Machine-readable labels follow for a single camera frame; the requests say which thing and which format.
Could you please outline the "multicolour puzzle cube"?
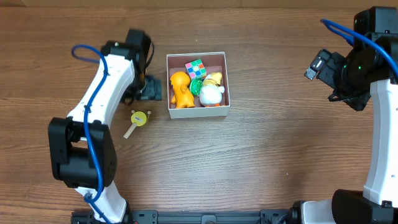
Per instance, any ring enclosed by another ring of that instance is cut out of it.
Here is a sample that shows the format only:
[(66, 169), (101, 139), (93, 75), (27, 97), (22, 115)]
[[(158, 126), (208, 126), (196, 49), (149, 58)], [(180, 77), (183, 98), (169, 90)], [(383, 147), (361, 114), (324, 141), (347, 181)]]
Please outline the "multicolour puzzle cube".
[(206, 68), (201, 59), (186, 63), (185, 68), (191, 80), (203, 80), (207, 76)]

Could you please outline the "green round plastic disc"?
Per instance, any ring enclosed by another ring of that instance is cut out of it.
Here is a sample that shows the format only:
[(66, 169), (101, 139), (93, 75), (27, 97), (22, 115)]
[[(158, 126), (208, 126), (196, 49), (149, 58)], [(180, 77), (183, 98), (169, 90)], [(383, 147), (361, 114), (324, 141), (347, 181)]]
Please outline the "green round plastic disc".
[(201, 79), (193, 79), (190, 83), (189, 89), (193, 96), (199, 96), (203, 86)]

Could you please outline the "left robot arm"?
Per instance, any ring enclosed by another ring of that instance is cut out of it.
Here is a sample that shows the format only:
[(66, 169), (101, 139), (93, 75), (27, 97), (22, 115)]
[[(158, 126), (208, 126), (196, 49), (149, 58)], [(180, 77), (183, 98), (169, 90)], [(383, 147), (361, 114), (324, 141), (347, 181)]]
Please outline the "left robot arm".
[(52, 174), (91, 208), (72, 213), (72, 223), (136, 223), (114, 182), (117, 155), (110, 126), (119, 104), (162, 99), (160, 80), (146, 74), (154, 43), (143, 30), (129, 29), (124, 42), (109, 40), (100, 49), (77, 44), (71, 55), (98, 70), (76, 107), (49, 122)]

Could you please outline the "yellow wooden rattle drum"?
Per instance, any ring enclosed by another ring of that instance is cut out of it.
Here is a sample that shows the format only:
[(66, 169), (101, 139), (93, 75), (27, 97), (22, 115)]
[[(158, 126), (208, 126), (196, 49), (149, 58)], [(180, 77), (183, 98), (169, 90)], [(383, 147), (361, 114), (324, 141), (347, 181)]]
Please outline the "yellow wooden rattle drum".
[(137, 127), (141, 127), (141, 126), (145, 125), (148, 122), (151, 114), (152, 114), (151, 110), (148, 110), (146, 113), (142, 112), (142, 111), (132, 110), (131, 111), (131, 123), (132, 124), (129, 127), (129, 129), (125, 132), (123, 138), (128, 139)]

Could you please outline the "orange dinosaur toy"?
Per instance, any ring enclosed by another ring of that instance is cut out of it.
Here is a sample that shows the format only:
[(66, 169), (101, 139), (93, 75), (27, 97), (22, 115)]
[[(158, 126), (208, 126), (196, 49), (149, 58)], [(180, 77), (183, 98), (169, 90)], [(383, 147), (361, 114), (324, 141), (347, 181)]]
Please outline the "orange dinosaur toy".
[(194, 108), (194, 96), (189, 90), (190, 77), (185, 72), (176, 72), (170, 77), (174, 96), (171, 104), (176, 105), (176, 109)]

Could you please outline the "white plush duck yellow hat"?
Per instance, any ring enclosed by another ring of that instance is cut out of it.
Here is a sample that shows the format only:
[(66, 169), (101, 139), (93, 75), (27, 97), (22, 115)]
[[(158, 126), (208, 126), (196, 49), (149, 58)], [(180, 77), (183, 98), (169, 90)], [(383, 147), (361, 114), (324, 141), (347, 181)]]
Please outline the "white plush duck yellow hat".
[(221, 72), (213, 72), (206, 76), (200, 90), (200, 103), (205, 107), (220, 106), (225, 91), (221, 85), (223, 74)]

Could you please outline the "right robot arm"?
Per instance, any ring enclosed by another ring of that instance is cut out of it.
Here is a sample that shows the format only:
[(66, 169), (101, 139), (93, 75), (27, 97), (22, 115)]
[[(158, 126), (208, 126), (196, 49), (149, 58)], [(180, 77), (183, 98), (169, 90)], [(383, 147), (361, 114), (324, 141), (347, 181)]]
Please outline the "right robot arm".
[(328, 85), (331, 102), (372, 109), (369, 169), (361, 190), (338, 189), (332, 198), (296, 202), (287, 223), (397, 222), (397, 9), (373, 6), (347, 28), (323, 25), (350, 45), (347, 55), (321, 49), (305, 71)]

